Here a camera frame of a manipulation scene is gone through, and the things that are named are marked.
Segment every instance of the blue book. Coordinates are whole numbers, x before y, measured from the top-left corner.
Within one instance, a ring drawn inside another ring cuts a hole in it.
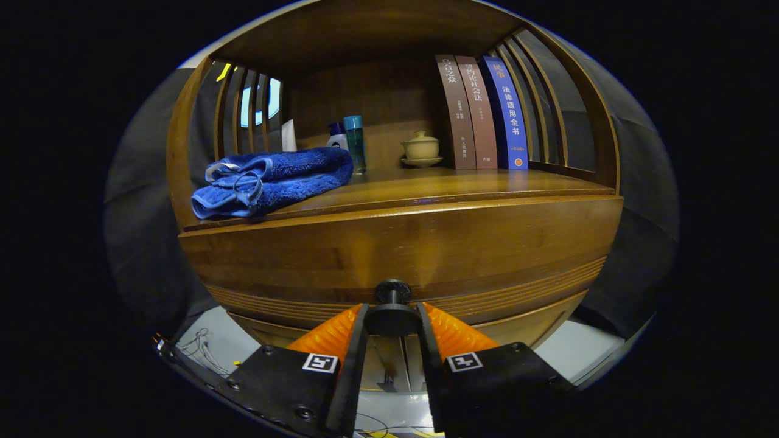
[[[479,61],[495,120],[498,167],[527,170],[527,133],[522,105],[506,64],[500,58],[484,56]]]

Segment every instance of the brown book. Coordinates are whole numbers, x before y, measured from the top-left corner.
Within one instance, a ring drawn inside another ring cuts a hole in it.
[[[471,124],[471,110],[465,94],[463,78],[452,55],[436,55],[446,107],[449,109],[449,124],[452,127],[452,148],[455,169],[475,169],[476,149],[474,127]]]
[[[474,145],[476,146],[476,168],[498,168],[498,144],[495,141],[495,123],[492,120],[492,109],[489,107],[489,97],[485,82],[481,78],[476,58],[472,56],[455,56],[463,85],[468,96],[468,106],[471,108],[471,122],[474,127]]]

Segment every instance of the white paper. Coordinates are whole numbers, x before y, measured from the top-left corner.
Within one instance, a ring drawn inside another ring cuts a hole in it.
[[[290,120],[281,126],[281,150],[284,152],[297,152],[298,144],[294,140],[294,120]]]

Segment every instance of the orange gripper pad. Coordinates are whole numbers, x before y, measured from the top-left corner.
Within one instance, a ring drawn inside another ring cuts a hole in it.
[[[428,311],[442,361],[449,356],[500,347],[500,344],[454,316],[426,302],[422,304]]]
[[[357,304],[351,309],[346,309],[333,316],[289,344],[287,349],[317,355],[337,356],[343,364],[347,349],[349,349],[354,319],[357,318],[361,306],[362,304]]]

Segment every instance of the teacup lid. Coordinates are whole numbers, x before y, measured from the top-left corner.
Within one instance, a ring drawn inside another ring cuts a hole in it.
[[[417,131],[417,132],[414,132],[414,134],[416,134],[417,136],[414,137],[413,139],[405,141],[403,143],[416,143],[416,142],[420,142],[420,141],[439,141],[435,137],[427,137],[427,136],[425,136],[425,131]]]

